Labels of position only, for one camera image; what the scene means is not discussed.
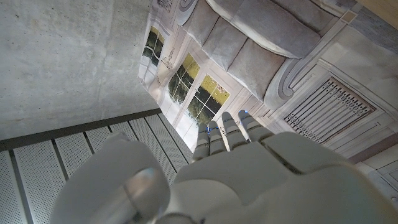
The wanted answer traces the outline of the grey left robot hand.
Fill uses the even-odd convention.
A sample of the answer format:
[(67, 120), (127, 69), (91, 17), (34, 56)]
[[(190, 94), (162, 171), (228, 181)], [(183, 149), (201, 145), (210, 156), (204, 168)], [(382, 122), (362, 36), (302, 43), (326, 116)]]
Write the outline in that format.
[(52, 223), (396, 223), (397, 210), (344, 157), (247, 111), (201, 124), (173, 182), (146, 144), (116, 132), (66, 182)]

